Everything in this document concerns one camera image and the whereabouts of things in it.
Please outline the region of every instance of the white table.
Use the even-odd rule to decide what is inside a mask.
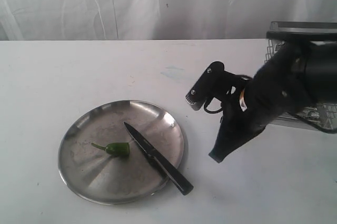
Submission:
[[[0,223],[336,223],[337,138],[269,125],[221,164],[208,153],[219,115],[184,96],[213,61],[253,75],[266,41],[0,42]],[[73,194],[57,168],[61,139],[104,103],[139,99],[184,129],[186,197],[164,190],[121,206]]]

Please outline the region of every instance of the metal plate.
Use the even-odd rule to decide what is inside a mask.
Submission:
[[[97,107],[78,119],[65,134],[58,153],[63,181],[74,193],[105,205],[127,203],[163,188],[163,178],[146,160],[123,122],[134,126],[175,167],[184,139],[174,118],[164,109],[136,100]],[[130,156],[111,157],[91,146],[129,142]]]

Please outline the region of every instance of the knife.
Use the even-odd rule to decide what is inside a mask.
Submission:
[[[141,133],[126,122],[124,122],[124,125],[132,138],[138,143],[139,147],[149,158],[156,161],[172,180],[173,184],[177,186],[179,191],[183,195],[189,194],[193,189],[193,185],[155,147],[153,147]]]

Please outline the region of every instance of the metal wire rack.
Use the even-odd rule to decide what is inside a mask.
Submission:
[[[268,40],[267,53],[265,54],[265,63],[283,46],[284,42],[279,40]],[[306,107],[299,116],[326,129],[335,129],[337,127],[337,104],[317,104],[316,107]],[[281,115],[274,124],[313,129],[313,127],[297,120],[289,114]]]

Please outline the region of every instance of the white backdrop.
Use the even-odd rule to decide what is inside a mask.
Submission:
[[[337,22],[337,2],[0,0],[0,40],[262,38],[271,21]]]

